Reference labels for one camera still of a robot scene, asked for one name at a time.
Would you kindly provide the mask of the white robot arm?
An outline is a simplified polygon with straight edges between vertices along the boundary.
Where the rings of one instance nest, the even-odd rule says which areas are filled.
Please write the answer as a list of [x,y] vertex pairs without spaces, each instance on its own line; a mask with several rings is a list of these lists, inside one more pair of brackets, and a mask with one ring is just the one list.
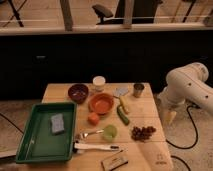
[[213,88],[205,81],[209,77],[208,68],[199,62],[175,68],[166,75],[167,86],[159,93],[164,126],[172,123],[176,116],[174,109],[185,100],[198,105],[209,114],[213,114]]

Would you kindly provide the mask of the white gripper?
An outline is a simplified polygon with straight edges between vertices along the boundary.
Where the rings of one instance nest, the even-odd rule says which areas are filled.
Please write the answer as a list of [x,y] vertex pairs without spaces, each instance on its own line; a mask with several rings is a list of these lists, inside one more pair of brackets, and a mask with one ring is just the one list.
[[159,93],[158,99],[161,101],[163,113],[167,114],[166,124],[170,125],[177,114],[177,112],[173,110],[183,104],[183,97],[171,88],[165,87],[163,91]]

